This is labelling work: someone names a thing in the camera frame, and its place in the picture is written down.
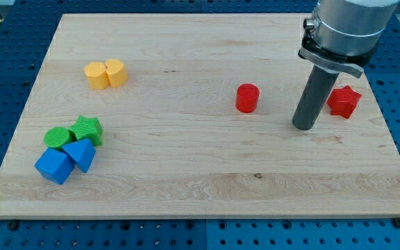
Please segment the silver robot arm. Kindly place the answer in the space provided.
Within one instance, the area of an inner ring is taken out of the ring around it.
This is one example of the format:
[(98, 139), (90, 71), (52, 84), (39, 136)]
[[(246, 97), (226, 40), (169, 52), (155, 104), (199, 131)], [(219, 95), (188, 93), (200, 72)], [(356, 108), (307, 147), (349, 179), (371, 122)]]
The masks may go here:
[(361, 77), (397, 4), (397, 0), (318, 0), (303, 21), (299, 57), (330, 74)]

